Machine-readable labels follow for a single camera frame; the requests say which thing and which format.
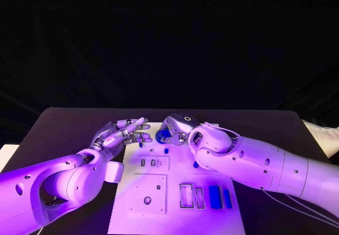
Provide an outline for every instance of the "dark table surface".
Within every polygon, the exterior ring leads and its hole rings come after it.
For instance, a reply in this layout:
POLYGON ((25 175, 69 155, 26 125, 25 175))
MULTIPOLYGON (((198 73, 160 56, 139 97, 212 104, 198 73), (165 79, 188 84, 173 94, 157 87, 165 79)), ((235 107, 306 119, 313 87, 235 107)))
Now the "dark table surface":
MULTIPOLYGON (((242 136, 263 140, 303 157, 329 162, 297 114, 290 111, 49 108, 3 172, 77 153, 88 147, 95 131, 108 121, 146 117, 150 122, 163 122, 173 113, 186 113, 201 122, 219 123, 242 136)), ((117 160, 123 161, 123 152, 117 160)), ((92 202, 48 225, 41 235, 107 234, 116 191, 117 184, 104 182, 92 202)), ((235 182, 235 192, 248 235, 339 233, 335 227, 279 204, 260 190, 235 182)), ((300 208, 283 194, 271 195, 300 208)))

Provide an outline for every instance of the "small blue object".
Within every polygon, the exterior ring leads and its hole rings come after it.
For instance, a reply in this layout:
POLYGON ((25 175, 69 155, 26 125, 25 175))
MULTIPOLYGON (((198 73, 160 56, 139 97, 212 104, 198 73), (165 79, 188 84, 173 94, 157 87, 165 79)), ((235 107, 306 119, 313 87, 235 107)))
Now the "small blue object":
POLYGON ((199 167, 199 164, 198 162, 193 163, 193 168, 198 168, 199 167))
POLYGON ((232 203, 231 203, 231 197, 229 197, 229 191, 228 191, 228 189, 224 190, 224 194, 225 194, 227 208, 231 209, 231 208, 232 208, 232 203))
POLYGON ((209 189, 211 208, 216 210, 222 209, 219 186, 209 186, 208 189, 209 189))
POLYGON ((156 133, 156 140, 157 140, 157 142, 159 143, 165 143, 165 142, 162 142, 162 138, 166 138, 166 137, 170 137, 170 131, 169 131, 169 129, 165 129, 163 131, 157 131, 157 133, 156 133))

